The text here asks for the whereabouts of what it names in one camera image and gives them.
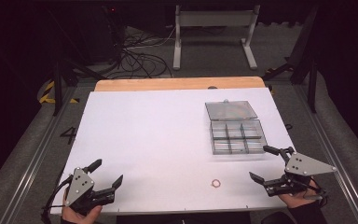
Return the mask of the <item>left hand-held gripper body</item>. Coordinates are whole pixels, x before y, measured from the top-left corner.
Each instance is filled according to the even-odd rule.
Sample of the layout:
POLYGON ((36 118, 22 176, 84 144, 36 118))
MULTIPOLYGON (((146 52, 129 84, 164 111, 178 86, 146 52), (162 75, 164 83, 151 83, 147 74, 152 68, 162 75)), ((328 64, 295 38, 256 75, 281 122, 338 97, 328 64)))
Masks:
POLYGON ((76 213, 86 215, 97 205, 107 205, 115 200, 115 189, 95 191, 95 182, 82 169, 76 168, 69 190, 66 193, 64 205, 76 213))

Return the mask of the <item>black metal stand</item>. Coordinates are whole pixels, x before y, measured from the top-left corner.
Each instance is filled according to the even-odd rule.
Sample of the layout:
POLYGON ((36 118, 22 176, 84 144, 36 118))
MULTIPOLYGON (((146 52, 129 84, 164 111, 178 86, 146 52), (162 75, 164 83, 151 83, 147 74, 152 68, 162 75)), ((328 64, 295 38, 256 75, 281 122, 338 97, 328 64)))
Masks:
POLYGON ((80 31, 73 10, 67 7, 42 6, 42 11, 43 38, 53 65, 56 116, 63 106, 62 83, 75 86, 78 82, 73 69, 96 80, 103 80, 103 76, 87 67, 90 56, 85 50, 85 42, 76 37, 80 31))
POLYGON ((318 7, 313 6, 300 31, 298 39, 293 47, 290 56, 286 63, 276 69, 269 69, 265 75, 262 76, 264 81, 270 80, 284 71, 293 69, 293 74, 290 77, 292 84, 301 84, 306 77, 308 81, 308 95, 307 102, 312 113, 316 112, 316 82, 317 82, 317 64, 310 52, 310 35, 313 28, 315 18, 317 16, 318 7))

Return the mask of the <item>person's left hand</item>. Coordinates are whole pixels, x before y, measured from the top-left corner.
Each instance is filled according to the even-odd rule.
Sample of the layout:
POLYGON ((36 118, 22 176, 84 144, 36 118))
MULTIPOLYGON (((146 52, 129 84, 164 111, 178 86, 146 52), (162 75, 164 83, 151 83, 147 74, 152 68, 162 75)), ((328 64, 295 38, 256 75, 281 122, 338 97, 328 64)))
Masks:
POLYGON ((76 224, 94 224, 102 210, 103 207, 101 205, 97 205, 92 208, 85 216, 83 216, 75 212, 72 208, 64 206, 62 208, 61 218, 76 224))

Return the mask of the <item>clear plastic compartment box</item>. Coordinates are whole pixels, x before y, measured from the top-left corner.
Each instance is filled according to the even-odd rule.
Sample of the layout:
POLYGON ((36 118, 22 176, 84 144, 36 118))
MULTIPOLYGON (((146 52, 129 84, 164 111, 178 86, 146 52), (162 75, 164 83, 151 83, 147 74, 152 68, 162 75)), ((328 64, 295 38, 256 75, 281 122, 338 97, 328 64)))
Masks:
POLYGON ((261 122, 248 101, 205 104, 210 120, 214 155, 263 154, 267 140, 261 122))

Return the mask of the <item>person's right hand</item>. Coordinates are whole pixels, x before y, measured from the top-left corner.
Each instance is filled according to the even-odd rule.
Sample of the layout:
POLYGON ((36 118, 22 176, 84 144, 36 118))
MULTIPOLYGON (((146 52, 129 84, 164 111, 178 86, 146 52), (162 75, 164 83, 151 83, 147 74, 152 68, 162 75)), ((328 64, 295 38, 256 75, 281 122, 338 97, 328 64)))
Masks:
POLYGON ((306 189, 296 194, 280 194, 279 198, 287 205, 288 208, 294 209, 302 205, 314 203, 317 192, 314 189, 306 189))

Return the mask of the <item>aluminium floor rail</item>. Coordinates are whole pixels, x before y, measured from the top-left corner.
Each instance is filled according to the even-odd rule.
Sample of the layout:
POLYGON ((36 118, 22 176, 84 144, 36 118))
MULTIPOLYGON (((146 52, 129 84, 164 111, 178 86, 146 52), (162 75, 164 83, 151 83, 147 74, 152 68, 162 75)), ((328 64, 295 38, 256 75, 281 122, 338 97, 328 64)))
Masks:
POLYGON ((349 174, 343 166, 338 154, 335 151, 330 139, 327 136, 327 133, 324 130, 324 127, 319 120, 319 117, 316 113, 313 113, 310 110, 307 100, 307 94, 302 87, 295 85, 294 90, 297 97, 300 99, 301 104, 307 111, 307 116, 310 119, 311 126, 316 132, 318 142, 321 145, 322 152, 326 157, 327 161, 337 168, 337 171, 334 172, 337 184, 340 187, 340 191, 343 193, 343 196, 351 209, 351 212, 354 214, 356 221, 358 223, 358 192, 355 189, 349 174))
POLYGON ((57 115, 53 115, 53 105, 42 106, 1 169, 0 182, 7 189, 8 196, 1 200, 4 208, 0 224, 14 223, 48 151, 63 110, 75 90, 74 87, 64 89, 63 106, 57 115))

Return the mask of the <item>black computer case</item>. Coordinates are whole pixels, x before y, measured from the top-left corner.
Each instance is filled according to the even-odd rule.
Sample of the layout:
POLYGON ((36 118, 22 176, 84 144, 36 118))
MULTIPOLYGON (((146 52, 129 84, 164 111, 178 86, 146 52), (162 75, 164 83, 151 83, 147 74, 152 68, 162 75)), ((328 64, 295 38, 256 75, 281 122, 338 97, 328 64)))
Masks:
POLYGON ((90 61, 117 62, 124 27, 115 10, 102 5, 83 5, 76 10, 76 20, 90 61))

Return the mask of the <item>white board sheet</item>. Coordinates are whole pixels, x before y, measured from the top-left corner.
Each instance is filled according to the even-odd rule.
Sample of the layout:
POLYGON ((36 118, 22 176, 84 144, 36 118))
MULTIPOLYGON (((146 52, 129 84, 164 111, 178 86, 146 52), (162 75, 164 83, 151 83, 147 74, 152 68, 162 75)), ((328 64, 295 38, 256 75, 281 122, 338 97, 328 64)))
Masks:
POLYGON ((282 175, 284 163, 270 154, 214 155, 208 102, 248 101, 268 144, 290 147, 288 135, 266 88, 179 91, 94 91, 89 95, 63 173, 101 159, 92 173, 96 189, 121 175, 116 215, 245 211, 280 208, 249 173, 282 175), (214 188, 214 179, 221 182, 214 188))

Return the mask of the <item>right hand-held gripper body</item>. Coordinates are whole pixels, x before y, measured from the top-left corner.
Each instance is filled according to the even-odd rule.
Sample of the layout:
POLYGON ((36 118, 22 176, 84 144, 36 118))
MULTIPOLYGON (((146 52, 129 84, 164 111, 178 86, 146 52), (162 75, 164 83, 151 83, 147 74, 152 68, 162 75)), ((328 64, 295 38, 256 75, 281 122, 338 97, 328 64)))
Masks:
POLYGON ((294 152, 285 164, 282 177, 278 180, 266 181, 265 189, 268 196, 296 194, 306 189, 314 189, 317 192, 316 200, 322 200, 327 196, 327 192, 323 188, 313 187, 310 181, 315 175, 336 171, 337 168, 333 165, 294 152))

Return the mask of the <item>white metal stand frame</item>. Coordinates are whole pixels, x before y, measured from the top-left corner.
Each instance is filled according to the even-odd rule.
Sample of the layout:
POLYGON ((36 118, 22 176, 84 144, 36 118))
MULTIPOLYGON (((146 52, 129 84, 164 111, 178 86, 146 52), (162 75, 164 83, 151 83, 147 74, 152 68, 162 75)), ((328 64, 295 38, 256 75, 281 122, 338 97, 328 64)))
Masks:
POLYGON ((245 53, 249 67, 252 70, 257 68, 254 54, 251 50, 251 41, 258 19, 260 5, 247 10, 223 10, 223 11, 188 11, 182 10, 179 5, 175 7, 175 44, 173 52, 174 70, 181 68, 181 29, 183 27, 213 27, 213 26, 246 26, 248 33, 241 39, 241 45, 245 53))

